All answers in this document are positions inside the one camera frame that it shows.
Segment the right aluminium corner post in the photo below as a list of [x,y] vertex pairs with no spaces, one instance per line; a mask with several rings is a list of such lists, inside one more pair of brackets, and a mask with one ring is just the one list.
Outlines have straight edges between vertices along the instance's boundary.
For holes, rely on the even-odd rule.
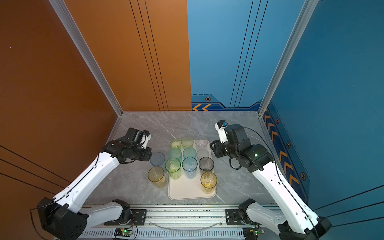
[[300,42],[300,39],[316,9],[319,0],[306,0],[295,22],[293,30],[267,87],[263,100],[258,110],[258,114],[262,117],[270,104],[272,97],[284,75],[284,72]]

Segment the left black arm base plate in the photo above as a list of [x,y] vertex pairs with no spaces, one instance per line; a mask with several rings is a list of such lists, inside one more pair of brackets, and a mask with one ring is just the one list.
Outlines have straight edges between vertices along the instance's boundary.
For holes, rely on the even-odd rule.
[[143,226],[147,216],[146,209],[130,209],[122,213],[119,219],[104,223],[105,226]]

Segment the amber yellow cup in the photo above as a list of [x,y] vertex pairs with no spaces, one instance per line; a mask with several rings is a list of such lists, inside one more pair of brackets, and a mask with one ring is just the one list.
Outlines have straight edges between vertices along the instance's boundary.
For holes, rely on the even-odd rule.
[[203,191],[206,194],[209,194],[214,191],[218,183],[217,176],[212,172],[205,172],[201,176],[201,185],[203,186]]

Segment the aluminium corner post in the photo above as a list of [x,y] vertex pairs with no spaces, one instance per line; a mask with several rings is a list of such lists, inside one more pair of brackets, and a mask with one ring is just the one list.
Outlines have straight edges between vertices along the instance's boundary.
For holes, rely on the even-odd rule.
[[316,9],[319,0],[306,0],[295,22],[293,30],[267,87],[263,100],[258,110],[258,114],[262,117],[270,104],[272,97],[284,75],[284,72],[300,42],[300,39]]
[[103,74],[97,60],[95,59],[91,49],[89,48],[85,38],[83,37],[79,27],[77,26],[73,16],[70,13],[66,3],[60,0],[49,0],[51,6],[65,27],[67,33],[77,47],[79,53],[111,104],[113,110],[118,117],[123,115],[123,109],[117,100],[112,88],[110,87],[105,75]]

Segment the tall green clear cup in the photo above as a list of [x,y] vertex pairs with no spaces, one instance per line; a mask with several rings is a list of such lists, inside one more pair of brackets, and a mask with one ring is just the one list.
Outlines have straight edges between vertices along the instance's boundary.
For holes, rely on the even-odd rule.
[[179,159],[168,159],[165,168],[173,180],[178,180],[181,177],[181,162]]

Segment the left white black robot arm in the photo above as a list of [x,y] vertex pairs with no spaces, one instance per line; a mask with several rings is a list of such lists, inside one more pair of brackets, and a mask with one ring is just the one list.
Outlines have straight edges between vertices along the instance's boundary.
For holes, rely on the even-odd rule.
[[130,204],[112,202],[85,208],[83,205],[96,187],[119,165],[134,161],[148,162],[152,149],[146,144],[110,141],[96,159],[65,189],[52,199],[43,198],[37,205],[42,229],[59,240],[75,240],[85,230],[109,221],[120,225],[131,221]]

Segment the left green circuit board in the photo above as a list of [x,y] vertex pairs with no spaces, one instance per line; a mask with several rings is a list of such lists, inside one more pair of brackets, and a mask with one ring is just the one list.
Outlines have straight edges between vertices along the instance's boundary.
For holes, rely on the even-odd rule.
[[126,228],[123,228],[123,229],[119,229],[119,228],[116,228],[115,229],[115,232],[114,232],[114,238],[120,238],[120,239],[124,239],[124,238],[130,238],[134,235],[134,231],[132,229],[126,229]]

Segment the small green clear glass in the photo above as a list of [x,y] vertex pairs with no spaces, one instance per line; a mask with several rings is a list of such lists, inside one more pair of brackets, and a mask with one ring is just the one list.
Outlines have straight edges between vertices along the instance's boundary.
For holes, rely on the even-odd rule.
[[182,146],[182,140],[181,139],[173,139],[170,142],[171,149],[180,149]]

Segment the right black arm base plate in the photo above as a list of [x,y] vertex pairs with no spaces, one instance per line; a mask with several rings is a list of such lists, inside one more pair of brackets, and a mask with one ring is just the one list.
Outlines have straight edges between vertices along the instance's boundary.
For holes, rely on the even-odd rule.
[[243,226],[259,226],[257,222],[251,221],[246,211],[240,209],[226,209],[226,223],[227,225],[243,225]]

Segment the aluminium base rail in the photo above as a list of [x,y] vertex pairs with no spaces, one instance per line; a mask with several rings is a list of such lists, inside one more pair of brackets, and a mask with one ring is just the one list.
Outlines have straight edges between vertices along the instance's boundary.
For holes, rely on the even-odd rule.
[[[276,205],[263,206],[281,214]],[[105,226],[100,224],[85,230],[79,240],[244,240],[243,228],[262,228],[259,238],[279,239],[263,225],[230,226],[226,223],[226,209],[239,209],[235,205],[137,205],[132,209],[146,209],[143,226]],[[132,229],[130,238],[114,238],[115,229]]]

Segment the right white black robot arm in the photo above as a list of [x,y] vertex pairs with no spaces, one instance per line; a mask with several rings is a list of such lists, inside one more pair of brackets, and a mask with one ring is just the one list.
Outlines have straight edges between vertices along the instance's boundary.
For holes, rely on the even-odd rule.
[[253,202],[245,209],[252,222],[265,226],[281,240],[318,240],[331,229],[331,222],[312,211],[293,190],[264,146],[248,140],[237,145],[216,140],[210,147],[217,158],[228,156],[247,168],[282,211],[277,214]]

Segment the green circuit board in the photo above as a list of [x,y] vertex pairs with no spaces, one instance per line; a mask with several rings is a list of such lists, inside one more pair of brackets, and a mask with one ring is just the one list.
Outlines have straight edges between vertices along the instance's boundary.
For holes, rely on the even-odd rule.
[[262,228],[243,228],[243,236],[245,240],[257,240],[260,235],[264,234],[265,230]]
[[134,235],[134,231],[132,229],[126,229],[126,228],[123,228],[123,229],[119,229],[119,228],[116,228],[115,229],[115,232],[114,232],[114,238],[120,238],[120,239],[124,239],[124,238],[130,238]]

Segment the dark smoke grey cup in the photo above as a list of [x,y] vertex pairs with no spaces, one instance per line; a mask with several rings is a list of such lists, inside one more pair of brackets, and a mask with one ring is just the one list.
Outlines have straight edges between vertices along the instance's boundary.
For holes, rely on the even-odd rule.
[[199,169],[201,174],[211,172],[214,169],[215,163],[210,157],[203,157],[199,160]]

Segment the green dotted textured cup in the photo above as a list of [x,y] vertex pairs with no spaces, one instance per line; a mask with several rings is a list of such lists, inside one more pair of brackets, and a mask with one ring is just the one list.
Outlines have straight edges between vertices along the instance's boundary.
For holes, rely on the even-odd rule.
[[183,148],[192,148],[194,146],[194,139],[192,137],[182,138]]

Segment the left aluminium corner post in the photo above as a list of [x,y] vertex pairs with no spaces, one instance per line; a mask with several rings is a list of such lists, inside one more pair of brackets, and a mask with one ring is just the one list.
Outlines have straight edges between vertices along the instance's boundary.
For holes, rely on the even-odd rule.
[[77,26],[73,16],[70,13],[66,3],[60,0],[49,0],[51,6],[65,27],[67,33],[77,47],[79,53],[111,104],[113,110],[118,117],[123,115],[123,109],[117,100],[112,88],[110,87],[105,75],[103,74],[97,60],[95,59],[91,49],[89,48],[85,38],[83,37],[79,27]]

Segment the white rectangular plastic tray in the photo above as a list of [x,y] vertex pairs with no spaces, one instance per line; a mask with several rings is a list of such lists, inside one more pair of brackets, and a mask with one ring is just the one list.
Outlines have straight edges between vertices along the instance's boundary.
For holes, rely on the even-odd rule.
[[[197,152],[198,152],[198,150],[200,150],[199,148],[196,147],[195,141],[194,141],[193,148]],[[183,157],[183,150],[184,149],[185,148],[183,148],[183,146],[181,146],[181,148],[180,148],[180,150],[182,152],[182,160],[180,160],[180,162],[181,162],[181,177],[178,180],[173,180],[171,177],[169,179],[169,189],[168,189],[169,198],[173,201],[176,201],[176,200],[205,199],[205,198],[214,197],[217,193],[217,185],[219,183],[219,180],[218,180],[218,183],[217,183],[213,192],[206,194],[203,191],[203,186],[201,185],[202,174],[201,174],[200,169],[199,169],[199,161],[197,160],[197,157],[196,157],[196,160],[198,162],[198,167],[197,167],[197,171],[196,171],[196,176],[193,179],[188,179],[186,177],[186,174],[185,174],[183,167],[182,167],[182,162],[184,160],[184,157]],[[209,150],[209,145],[207,145],[205,148],[202,148],[202,149],[206,149],[207,151],[209,151],[209,153],[210,153],[209,157],[212,159],[212,154],[211,154],[211,151]]]

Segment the tall grey-blue cup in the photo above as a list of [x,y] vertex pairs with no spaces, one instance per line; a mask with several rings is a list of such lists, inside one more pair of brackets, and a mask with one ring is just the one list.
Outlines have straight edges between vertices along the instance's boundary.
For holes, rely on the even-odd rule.
[[196,176],[198,162],[195,158],[188,157],[183,160],[182,167],[186,174],[186,177],[188,179],[193,179]]

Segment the teal cup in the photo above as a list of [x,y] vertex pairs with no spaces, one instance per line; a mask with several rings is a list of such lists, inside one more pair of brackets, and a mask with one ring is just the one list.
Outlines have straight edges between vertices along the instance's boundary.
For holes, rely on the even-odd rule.
[[169,157],[169,159],[173,159],[174,158],[174,159],[182,160],[182,152],[178,148],[171,149],[168,152],[168,157]]
[[183,150],[183,157],[184,157],[184,159],[186,159],[186,158],[194,158],[194,159],[196,159],[197,151],[194,148],[192,148],[192,147],[185,148]]

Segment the tall blue clear cup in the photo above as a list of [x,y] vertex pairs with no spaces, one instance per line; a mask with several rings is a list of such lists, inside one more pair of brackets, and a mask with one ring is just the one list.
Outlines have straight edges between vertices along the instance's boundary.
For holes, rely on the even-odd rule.
[[150,158],[150,163],[154,167],[162,166],[165,163],[165,161],[166,161],[166,157],[161,152],[153,153]]

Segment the right green circuit board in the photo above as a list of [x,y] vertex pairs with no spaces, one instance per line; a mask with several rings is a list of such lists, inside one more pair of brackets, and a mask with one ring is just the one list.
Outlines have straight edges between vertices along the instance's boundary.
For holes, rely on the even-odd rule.
[[257,240],[260,235],[264,234],[265,230],[262,228],[243,228],[243,236],[245,240]]

